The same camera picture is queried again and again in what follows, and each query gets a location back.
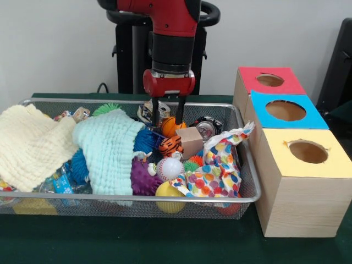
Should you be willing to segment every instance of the white wall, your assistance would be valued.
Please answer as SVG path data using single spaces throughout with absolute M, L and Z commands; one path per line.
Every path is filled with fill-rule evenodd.
M 95 92 L 102 81 L 116 92 L 114 29 L 95 0 L 1 1 L 0 103 L 34 92 Z
M 202 94 L 232 95 L 238 66 L 292 67 L 315 101 L 350 0 L 209 0 L 222 12 L 209 27 Z M 95 0 L 2 1 L 0 110 L 34 92 L 117 91 L 115 43 Z

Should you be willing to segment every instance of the light blue knit blanket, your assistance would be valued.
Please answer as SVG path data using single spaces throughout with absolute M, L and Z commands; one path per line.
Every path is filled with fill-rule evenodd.
M 75 126 L 73 142 L 83 149 L 93 194 L 132 195 L 133 146 L 143 127 L 121 109 Z

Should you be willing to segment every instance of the purple spiky ball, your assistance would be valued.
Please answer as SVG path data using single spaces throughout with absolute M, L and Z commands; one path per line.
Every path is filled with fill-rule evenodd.
M 163 181 L 158 176 L 150 176 L 148 163 L 134 158 L 132 160 L 131 187 L 133 195 L 155 195 L 156 189 Z

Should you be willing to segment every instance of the wire mesh basket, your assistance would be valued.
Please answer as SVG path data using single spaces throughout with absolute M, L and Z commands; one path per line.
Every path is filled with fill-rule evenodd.
M 52 98 L 31 98 L 20 104 L 33 104 L 50 117 L 60 115 L 63 111 L 74 112 L 83 106 L 91 112 L 104 103 L 113 102 L 121 105 L 130 117 L 136 117 L 140 101 L 106 101 L 106 100 L 70 100 Z M 177 103 L 168 102 L 171 115 L 174 116 Z M 231 104 L 187 103 L 184 121 L 192 124 L 198 117 L 212 116 L 223 123 L 223 130 L 243 127 L 243 121 L 236 107 Z M 241 198 L 210 197 L 159 197 L 159 196 L 119 196 L 95 194 L 47 194 L 34 192 L 1 192 L 1 214 L 25 215 L 65 215 L 65 216 L 116 216 L 116 217 L 173 217 L 173 218 L 212 218 L 239 219 L 251 202 L 261 195 L 261 189 L 246 141 L 237 146 L 241 165 Z M 158 208 L 160 202 L 165 207 L 173 208 L 182 203 L 183 209 L 177 213 L 165 213 Z M 204 206 L 213 203 L 231 203 L 231 210 L 219 212 L 218 208 Z

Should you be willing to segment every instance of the red box top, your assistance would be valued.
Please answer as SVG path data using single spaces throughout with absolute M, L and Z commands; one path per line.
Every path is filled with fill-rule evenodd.
M 239 67 L 238 69 L 249 94 L 251 90 L 263 94 L 306 94 L 291 68 Z

